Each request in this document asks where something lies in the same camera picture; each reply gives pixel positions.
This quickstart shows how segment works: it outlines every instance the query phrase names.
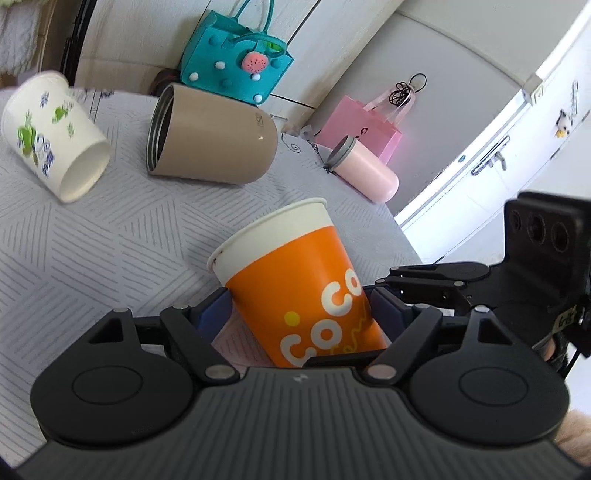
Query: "pink thermos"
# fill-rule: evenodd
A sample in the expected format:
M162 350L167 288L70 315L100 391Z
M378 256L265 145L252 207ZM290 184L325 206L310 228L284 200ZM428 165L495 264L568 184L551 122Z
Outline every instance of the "pink thermos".
M324 166L374 203L385 203L398 191L398 176L355 137L344 137Z

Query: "bag handle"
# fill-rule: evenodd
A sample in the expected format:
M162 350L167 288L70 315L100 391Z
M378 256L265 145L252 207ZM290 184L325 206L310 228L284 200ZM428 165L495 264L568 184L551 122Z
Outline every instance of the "bag handle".
M386 90L384 93L365 105L363 110L366 112L374 111L376 113L380 113L385 117L387 122L390 122L395 127L397 127L413 107L414 102L417 99L417 94L411 87L410 92L408 93L408 96L402 105L392 108L394 105L391 103L390 98L393 92L394 90Z
M263 32L247 33L246 35L242 35L240 37L230 38L228 39L228 43L235 45L236 43L240 43L241 41L245 40L265 41L267 43L272 43L273 45L279 47L280 50L273 51L269 54L265 52L265 54L269 58L281 57L287 52L287 43L285 43L283 40L280 40L277 37L272 37Z
M244 9L246 8L246 6L250 3L251 0L245 0L245 2L242 4L242 6L240 7L240 9L238 10L238 13L232 17L234 20L238 21L238 18L240 17L240 15L242 14L242 12L244 11ZM265 22L265 26L262 28L261 33L267 33L267 31L269 30L269 26L271 25L271 20L273 19L273 9L275 8L275 0L269 0L269 13L267 13L267 21Z

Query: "gray bedsheet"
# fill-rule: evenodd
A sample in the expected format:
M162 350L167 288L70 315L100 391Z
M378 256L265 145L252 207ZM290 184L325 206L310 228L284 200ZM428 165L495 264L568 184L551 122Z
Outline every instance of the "gray bedsheet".
M0 115L9 95L0 91ZM12 465L44 442L28 401L43 368L111 308L140 316L205 298L219 287L209 255L266 213L326 198L364 284L419 263L389 210L327 174L302 139L280 135L269 172L244 187L159 179L144 160L155 98L76 97L114 151L78 202L60 204L0 138L0 455ZM215 346L238 367L269 361L237 314Z

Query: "tan thermos bottle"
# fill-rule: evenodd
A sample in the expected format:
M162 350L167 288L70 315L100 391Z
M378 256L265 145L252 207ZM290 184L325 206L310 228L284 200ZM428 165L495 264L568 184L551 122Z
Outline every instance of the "tan thermos bottle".
M276 150L262 110L173 83L156 105L146 163L152 175L242 184L261 178Z

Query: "pink paper bag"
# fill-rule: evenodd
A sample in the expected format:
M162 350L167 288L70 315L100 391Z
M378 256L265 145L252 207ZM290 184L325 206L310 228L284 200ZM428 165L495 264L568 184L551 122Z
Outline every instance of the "pink paper bag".
M388 90L367 105L344 96L326 125L314 138L315 142L334 148L343 137L351 135L383 164L387 164L402 138L397 124L412 108L416 98L414 91L411 91L407 102L393 108L389 102L391 93L392 90Z

